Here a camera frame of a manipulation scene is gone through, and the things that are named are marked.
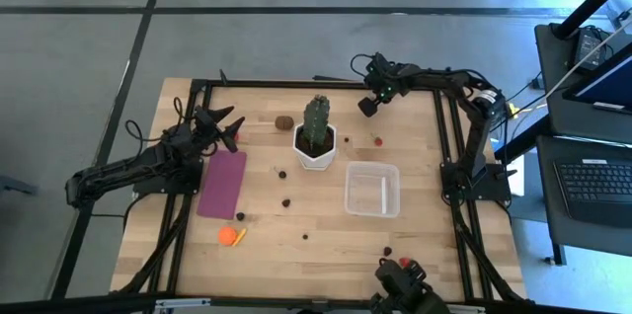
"purple notebook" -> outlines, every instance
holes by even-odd
[[[197,205],[197,215],[232,219],[245,169],[245,152],[233,154],[219,150],[211,156],[208,159],[204,190]]]

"concrete floor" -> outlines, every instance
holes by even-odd
[[[144,6],[146,1],[0,0],[0,6]],[[158,0],[158,6],[573,8],[581,1]],[[37,196],[0,197],[0,240],[5,244],[0,249],[0,302],[45,297],[72,215],[63,184],[94,158],[139,21],[135,15],[0,15],[0,174],[40,188]],[[314,74],[354,78],[350,58],[377,50],[423,66],[477,69],[512,95],[539,71],[533,27],[551,21],[489,16],[154,16],[122,120],[133,118],[148,130],[165,77],[217,78],[223,68],[234,79],[309,79]],[[611,30],[607,20],[591,23]],[[537,95],[527,91],[516,103]],[[111,161],[129,156],[136,147],[121,127]],[[129,194],[119,190],[104,196],[95,212],[122,213]],[[551,252],[546,224],[516,221],[513,230],[530,298],[615,312],[632,307],[624,295],[626,278],[620,275],[632,265],[631,259],[569,249],[569,265],[551,268],[538,262]],[[120,232],[119,219],[92,221],[69,295],[108,291]],[[594,288],[599,296],[588,296]]]

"white cable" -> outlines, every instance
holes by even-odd
[[[606,39],[604,39],[599,45],[597,45],[591,52],[589,52],[589,54],[587,54],[586,56],[584,56],[584,58],[582,58],[580,60],[580,62],[578,62],[575,66],[573,66],[565,75],[564,77],[562,77],[562,79],[555,85],[553,86],[553,88],[551,88],[551,90],[546,93],[543,97],[544,100],[546,100],[547,98],[549,98],[561,85],[562,83],[564,83],[564,81],[566,81],[567,78],[569,78],[573,72],[575,72],[575,70],[580,67],[580,65],[582,65],[586,60],[589,59],[589,57],[591,57],[593,55],[593,53],[599,51],[601,49],[602,46],[604,46],[605,44],[607,44],[610,39],[614,38],[617,34],[621,33],[621,31],[623,31],[625,28],[627,28],[627,26],[629,26],[630,24],[632,24],[632,19],[630,19],[627,23],[625,23],[625,25],[621,26],[621,28],[617,29],[614,33],[612,33],[612,35],[610,35],[609,37],[607,37]],[[525,119],[526,117],[528,117],[531,113],[533,113],[533,111],[535,111],[537,108],[533,108],[532,110],[526,112],[526,115],[524,115],[524,117],[522,117],[522,119]],[[512,140],[514,140],[514,136],[515,136],[515,131],[517,130],[514,129],[513,130],[513,135],[512,138],[508,141],[511,142]]]

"white hexagonal planter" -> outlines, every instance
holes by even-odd
[[[316,158],[312,158],[307,156],[303,151],[299,150],[298,147],[296,147],[296,136],[298,135],[298,130],[302,126],[303,124],[299,124],[294,127],[294,138],[292,139],[292,148],[294,149],[294,152],[296,152],[296,155],[298,155],[300,163],[303,164],[305,170],[327,170],[327,167],[329,167],[329,164],[334,161],[334,157],[336,156],[336,128],[333,125],[327,125],[327,127],[329,127],[334,132],[334,147],[332,147],[329,152],[324,153]]]

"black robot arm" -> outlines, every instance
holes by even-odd
[[[190,167],[199,162],[205,149],[213,145],[216,150],[216,142],[221,140],[229,151],[237,151],[234,136],[244,118],[237,119],[223,131],[217,126],[233,109],[212,111],[196,107],[193,130],[187,120],[178,122],[163,131],[158,143],[134,157],[77,172],[66,182],[66,201],[81,208],[109,191],[157,177],[178,179],[181,184],[197,183],[198,179],[191,177]]]
[[[500,90],[472,70],[422,69],[411,63],[390,62],[379,52],[370,58],[364,84],[375,97],[358,103],[365,116],[372,117],[377,106],[390,103],[396,95],[404,97],[412,89],[420,88],[443,91],[467,114],[470,129],[465,151],[455,164],[447,164],[442,170],[447,194],[470,193],[485,177],[504,177],[504,169],[486,165],[483,154],[492,122],[505,108],[505,97]],[[479,92],[472,96],[474,90]]]

